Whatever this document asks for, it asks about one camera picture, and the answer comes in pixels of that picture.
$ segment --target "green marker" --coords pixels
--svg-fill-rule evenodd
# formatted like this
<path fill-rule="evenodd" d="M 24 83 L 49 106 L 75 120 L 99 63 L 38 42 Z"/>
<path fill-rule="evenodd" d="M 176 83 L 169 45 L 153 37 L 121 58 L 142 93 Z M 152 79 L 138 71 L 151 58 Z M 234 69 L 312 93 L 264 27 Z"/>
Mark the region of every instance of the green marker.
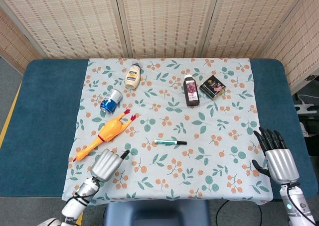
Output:
<path fill-rule="evenodd" d="M 154 140 L 155 144 L 167 144 L 167 145 L 187 145 L 186 141 L 179 140 Z"/>

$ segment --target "white tablecloth with leaf pattern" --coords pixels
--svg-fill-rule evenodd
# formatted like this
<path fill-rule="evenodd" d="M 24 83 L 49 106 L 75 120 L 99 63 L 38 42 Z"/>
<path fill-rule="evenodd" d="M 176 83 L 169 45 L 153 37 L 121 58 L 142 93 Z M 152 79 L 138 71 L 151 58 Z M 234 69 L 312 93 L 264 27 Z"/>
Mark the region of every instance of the white tablecloth with leaf pattern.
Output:
<path fill-rule="evenodd" d="M 62 198 L 70 198 L 91 177 L 92 164 L 108 148 L 119 155 L 126 149 L 131 152 L 112 179 L 101 185 L 93 204 L 145 199 L 270 201 L 270 180 L 251 163 L 255 159 L 266 167 L 253 135 L 259 121 L 249 59 L 140 61 L 144 65 L 141 82 L 129 90 L 124 78 L 132 59 L 89 60 Z M 192 74 L 198 86 L 214 74 L 227 89 L 214 101 L 199 92 L 200 105 L 187 107 L 185 74 Z M 99 106 L 113 88 L 124 97 L 114 115 L 105 115 Z M 105 122 L 127 108 L 137 119 L 125 132 L 98 146 L 84 160 L 72 162 Z M 155 139 L 182 140 L 187 145 L 156 145 Z"/>

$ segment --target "woven room divider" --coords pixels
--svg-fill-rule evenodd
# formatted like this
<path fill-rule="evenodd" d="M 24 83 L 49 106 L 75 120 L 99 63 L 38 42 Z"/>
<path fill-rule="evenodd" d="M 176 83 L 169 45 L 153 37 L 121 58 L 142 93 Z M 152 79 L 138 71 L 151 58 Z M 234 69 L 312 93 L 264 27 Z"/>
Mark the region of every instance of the woven room divider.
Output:
<path fill-rule="evenodd" d="M 317 13 L 316 0 L 3 1 L 49 58 L 270 57 L 284 63 L 291 85 L 316 68 L 315 48 L 298 52 L 302 41 L 290 30 L 302 26 L 314 43 L 318 36 L 306 30 L 312 22 L 289 20 L 298 19 L 298 6 L 303 18 Z M 286 54 L 280 39 L 290 37 Z M 307 55 L 307 66 L 296 67 Z"/>
<path fill-rule="evenodd" d="M 12 19 L 0 8 L 0 56 L 20 72 L 33 59 L 42 58 Z"/>
<path fill-rule="evenodd" d="M 319 0 L 301 0 L 261 54 L 284 66 L 292 94 L 319 75 Z"/>

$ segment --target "black box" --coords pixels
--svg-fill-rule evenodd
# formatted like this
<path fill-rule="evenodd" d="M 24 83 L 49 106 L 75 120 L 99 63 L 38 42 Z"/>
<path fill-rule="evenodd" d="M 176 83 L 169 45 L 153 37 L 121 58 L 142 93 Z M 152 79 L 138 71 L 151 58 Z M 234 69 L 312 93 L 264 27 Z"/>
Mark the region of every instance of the black box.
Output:
<path fill-rule="evenodd" d="M 208 95 L 212 100 L 223 93 L 226 86 L 221 83 L 214 75 L 208 78 L 199 89 Z"/>

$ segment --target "blue can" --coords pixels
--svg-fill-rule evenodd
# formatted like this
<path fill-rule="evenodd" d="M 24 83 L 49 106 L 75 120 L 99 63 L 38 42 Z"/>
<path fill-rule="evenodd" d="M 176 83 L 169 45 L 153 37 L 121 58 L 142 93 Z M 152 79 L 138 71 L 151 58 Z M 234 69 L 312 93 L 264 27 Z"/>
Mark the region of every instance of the blue can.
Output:
<path fill-rule="evenodd" d="M 113 113 L 119 101 L 123 98 L 123 95 L 119 90 L 113 89 L 111 94 L 106 97 L 100 105 L 101 111 L 105 113 Z"/>

